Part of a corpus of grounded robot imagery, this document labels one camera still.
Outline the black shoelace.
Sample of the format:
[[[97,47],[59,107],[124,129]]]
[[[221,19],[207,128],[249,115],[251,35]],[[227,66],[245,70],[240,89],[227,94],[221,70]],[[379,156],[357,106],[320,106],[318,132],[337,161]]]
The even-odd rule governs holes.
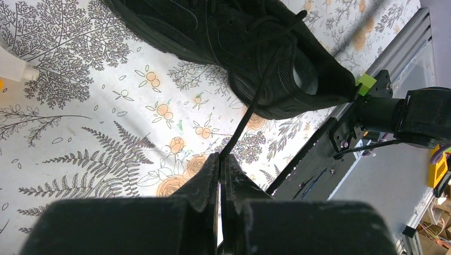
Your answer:
[[[263,90],[265,88],[266,82],[268,80],[270,71],[272,71],[275,67],[275,59],[281,55],[281,52],[283,50],[283,46],[279,47],[277,51],[273,54],[271,57],[269,66],[265,69],[262,76],[259,76],[260,83],[258,85],[258,89],[252,99],[251,104],[249,105],[244,117],[241,119],[240,123],[237,126],[236,131],[234,132],[233,136],[231,137],[230,141],[227,143],[227,145],[224,147],[224,149],[219,154],[219,160],[224,161],[225,158],[230,155],[233,147],[237,143],[238,139],[240,138],[241,134],[244,131],[244,128],[246,127],[246,124],[248,123],[249,119],[251,118],[252,114],[254,113],[255,108],[258,106],[258,101],[261,98],[261,95],[263,94]]]

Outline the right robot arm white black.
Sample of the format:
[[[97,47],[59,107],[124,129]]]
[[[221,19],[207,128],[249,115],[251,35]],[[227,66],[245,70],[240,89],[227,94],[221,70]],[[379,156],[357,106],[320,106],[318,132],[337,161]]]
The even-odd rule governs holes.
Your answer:
[[[362,75],[356,81],[357,97],[329,133],[334,159],[358,151],[405,143],[418,148],[437,149],[430,162],[436,164],[450,149],[450,89],[427,87],[409,90],[405,98],[394,98],[389,72],[376,77]],[[362,131],[388,133],[393,140],[351,149],[353,138]]]

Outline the black sneaker shoe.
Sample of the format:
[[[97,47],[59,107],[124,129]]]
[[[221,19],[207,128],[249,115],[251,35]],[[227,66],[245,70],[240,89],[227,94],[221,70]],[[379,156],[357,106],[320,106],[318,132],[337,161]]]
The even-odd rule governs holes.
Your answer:
[[[283,120],[356,97],[355,78],[307,27],[308,12],[281,1],[106,1],[125,25],[154,48],[228,72],[233,93],[250,105],[275,59],[255,113]]]

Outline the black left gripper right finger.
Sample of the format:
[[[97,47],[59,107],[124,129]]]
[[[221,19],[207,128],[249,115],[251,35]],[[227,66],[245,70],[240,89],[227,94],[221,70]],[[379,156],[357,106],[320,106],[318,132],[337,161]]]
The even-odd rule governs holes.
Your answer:
[[[233,155],[220,159],[220,183],[224,254],[396,254],[367,203],[276,200]]]

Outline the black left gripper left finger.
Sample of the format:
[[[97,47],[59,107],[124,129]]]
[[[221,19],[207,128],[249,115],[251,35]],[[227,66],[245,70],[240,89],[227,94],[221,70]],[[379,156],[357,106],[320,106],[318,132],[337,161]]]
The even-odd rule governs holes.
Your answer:
[[[22,254],[216,254],[219,155],[168,197],[51,203]]]

